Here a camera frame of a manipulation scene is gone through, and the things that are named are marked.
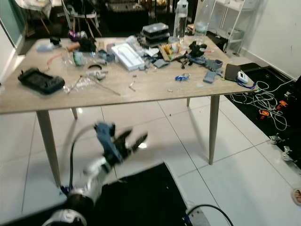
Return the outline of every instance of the white wall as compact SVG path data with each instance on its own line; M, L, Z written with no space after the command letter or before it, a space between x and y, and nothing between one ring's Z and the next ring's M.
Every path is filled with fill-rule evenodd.
M291 77L301 75L301 1L261 0L243 48Z
M0 25L0 43L1 43L1 54L0 54L0 80L4 77L7 71L9 62L11 61L15 48L10 43L8 37L4 33L2 26Z

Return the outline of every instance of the plastic water bottle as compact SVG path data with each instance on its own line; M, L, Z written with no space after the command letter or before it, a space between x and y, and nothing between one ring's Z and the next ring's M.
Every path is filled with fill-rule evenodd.
M183 41L186 30L186 22L188 15L188 1L179 0L177 3L177 9L174 18L174 37L177 37Z
M194 23L194 40L198 45L203 44L205 41L214 2L214 0L204 0L200 10L197 12Z

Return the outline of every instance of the white shelf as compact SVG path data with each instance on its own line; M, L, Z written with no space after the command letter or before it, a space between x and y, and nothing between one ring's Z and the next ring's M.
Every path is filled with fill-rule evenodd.
M225 3L222 3L220 1L216 1L216 3L218 3L218 4L222 5L222 6L228 7L230 9L232 9L232 10L237 11L237 12L240 11L240 8L236 8L236 7L230 6L229 3L225 4ZM253 11L253 8L243 8L241 11L244 11L244 12L245 11Z
M217 31L217 34L225 39L228 39L229 40L229 44L231 43L237 43L237 42L241 42L242 39L229 39L229 35L227 34L226 31L222 30L222 29L216 29Z

